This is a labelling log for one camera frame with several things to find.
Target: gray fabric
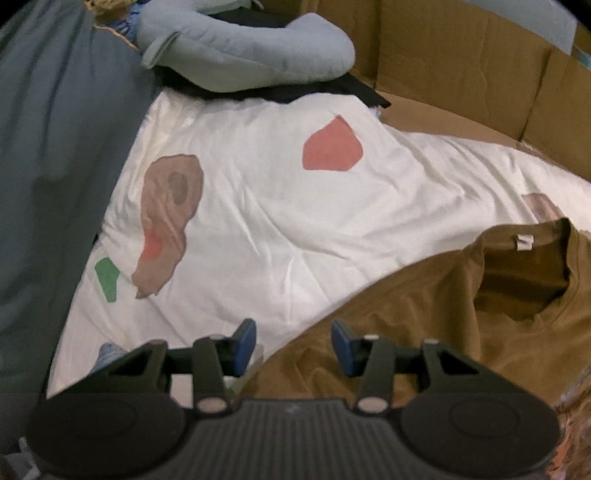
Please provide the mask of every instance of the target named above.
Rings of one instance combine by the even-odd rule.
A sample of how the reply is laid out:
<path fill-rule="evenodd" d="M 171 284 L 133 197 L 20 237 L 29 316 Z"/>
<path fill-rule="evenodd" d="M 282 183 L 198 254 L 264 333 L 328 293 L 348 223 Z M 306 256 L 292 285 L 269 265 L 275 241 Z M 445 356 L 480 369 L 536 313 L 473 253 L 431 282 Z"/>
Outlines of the gray fabric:
<path fill-rule="evenodd" d="M 0 453 L 41 396 L 113 187 L 159 92 L 81 0 L 0 30 Z"/>
<path fill-rule="evenodd" d="M 353 43 L 316 14 L 252 28 L 198 13 L 204 0 L 151 0 L 139 18 L 143 64 L 169 67 L 211 92 L 324 82 L 355 63 Z"/>

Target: green patch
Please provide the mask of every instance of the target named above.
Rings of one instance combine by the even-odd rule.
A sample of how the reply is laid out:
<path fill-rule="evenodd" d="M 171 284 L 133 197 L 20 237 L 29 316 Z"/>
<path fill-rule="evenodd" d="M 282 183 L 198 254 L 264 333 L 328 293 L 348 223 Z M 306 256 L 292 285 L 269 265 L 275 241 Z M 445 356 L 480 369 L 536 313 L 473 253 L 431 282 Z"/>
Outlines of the green patch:
<path fill-rule="evenodd" d="M 109 257 L 99 260 L 95 265 L 96 276 L 99 279 L 100 287 L 103 290 L 106 300 L 109 303 L 117 301 L 117 279 L 119 269 Z"/>

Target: cardboard box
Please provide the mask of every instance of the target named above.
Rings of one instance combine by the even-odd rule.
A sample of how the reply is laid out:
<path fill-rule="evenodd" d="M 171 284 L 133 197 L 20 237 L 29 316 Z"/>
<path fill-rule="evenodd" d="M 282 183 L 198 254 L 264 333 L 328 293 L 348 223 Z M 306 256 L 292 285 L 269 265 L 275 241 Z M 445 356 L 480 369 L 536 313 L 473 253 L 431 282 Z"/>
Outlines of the cardboard box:
<path fill-rule="evenodd" d="M 591 72 L 543 38 L 459 0 L 263 0 L 296 2 L 349 34 L 353 73 L 393 101 L 385 122 L 515 145 L 591 180 Z"/>

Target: shirt tag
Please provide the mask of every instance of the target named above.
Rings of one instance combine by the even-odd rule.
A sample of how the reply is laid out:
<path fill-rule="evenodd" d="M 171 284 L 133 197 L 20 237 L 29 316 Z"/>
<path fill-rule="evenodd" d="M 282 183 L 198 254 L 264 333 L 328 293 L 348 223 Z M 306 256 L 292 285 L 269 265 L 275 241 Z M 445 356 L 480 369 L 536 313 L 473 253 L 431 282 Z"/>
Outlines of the shirt tag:
<path fill-rule="evenodd" d="M 517 235 L 517 251 L 527 251 L 534 247 L 533 235 Z"/>

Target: black cloth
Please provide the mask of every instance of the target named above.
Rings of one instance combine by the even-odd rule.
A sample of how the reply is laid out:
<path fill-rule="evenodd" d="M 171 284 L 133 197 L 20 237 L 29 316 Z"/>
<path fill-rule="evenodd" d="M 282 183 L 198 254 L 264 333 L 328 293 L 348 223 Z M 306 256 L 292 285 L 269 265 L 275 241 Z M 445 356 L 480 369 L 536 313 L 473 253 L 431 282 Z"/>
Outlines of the black cloth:
<path fill-rule="evenodd" d="M 248 8 L 238 8 L 229 12 L 211 15 L 211 17 L 228 23 L 258 28 L 282 28 L 290 22 L 290 19 L 286 17 Z M 368 107 L 381 106 L 387 108 L 390 106 L 390 102 L 384 97 L 350 73 L 328 82 L 315 82 L 305 85 L 279 85 L 243 90 L 241 92 L 216 93 L 194 85 L 174 70 L 160 67 L 157 72 L 164 86 L 204 100 L 230 99 L 240 101 L 248 98 L 262 98 L 276 103 L 290 103 L 312 93 L 334 93 L 337 95 L 355 95 Z"/>

